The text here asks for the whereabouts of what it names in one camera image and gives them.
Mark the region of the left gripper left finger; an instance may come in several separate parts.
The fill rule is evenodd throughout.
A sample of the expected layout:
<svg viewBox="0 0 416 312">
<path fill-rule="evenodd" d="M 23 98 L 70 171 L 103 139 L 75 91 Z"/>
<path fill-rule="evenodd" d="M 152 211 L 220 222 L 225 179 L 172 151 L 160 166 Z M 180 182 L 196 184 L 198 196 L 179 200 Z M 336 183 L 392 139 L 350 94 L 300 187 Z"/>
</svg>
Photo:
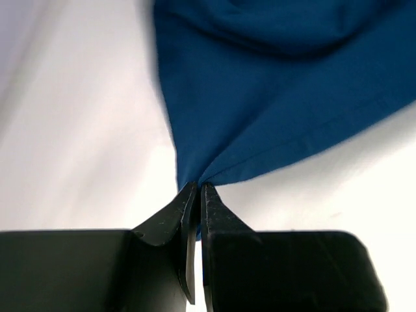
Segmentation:
<svg viewBox="0 0 416 312">
<path fill-rule="evenodd" d="M 197 185 L 134 229 L 4 231 L 2 311 L 184 311 L 195 302 Z"/>
</svg>

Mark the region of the blue printed t-shirt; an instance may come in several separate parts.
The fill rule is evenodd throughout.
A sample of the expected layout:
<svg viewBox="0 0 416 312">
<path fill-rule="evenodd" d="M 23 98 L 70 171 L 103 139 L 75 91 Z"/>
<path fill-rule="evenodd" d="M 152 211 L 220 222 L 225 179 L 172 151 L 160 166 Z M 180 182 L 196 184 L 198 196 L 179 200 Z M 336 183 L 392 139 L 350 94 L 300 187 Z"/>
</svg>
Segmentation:
<svg viewBox="0 0 416 312">
<path fill-rule="evenodd" d="M 414 1 L 156 1 L 177 184 L 320 153 L 415 100 Z"/>
</svg>

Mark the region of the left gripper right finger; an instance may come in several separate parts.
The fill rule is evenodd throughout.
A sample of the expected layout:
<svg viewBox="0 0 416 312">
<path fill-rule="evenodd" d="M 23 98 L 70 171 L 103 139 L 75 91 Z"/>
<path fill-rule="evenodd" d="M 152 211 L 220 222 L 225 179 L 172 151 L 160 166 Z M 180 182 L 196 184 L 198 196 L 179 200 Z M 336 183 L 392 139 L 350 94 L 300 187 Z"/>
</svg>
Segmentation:
<svg viewBox="0 0 416 312">
<path fill-rule="evenodd" d="M 344 231 L 254 231 L 201 188 L 208 311 L 386 311 L 366 247 Z"/>
</svg>

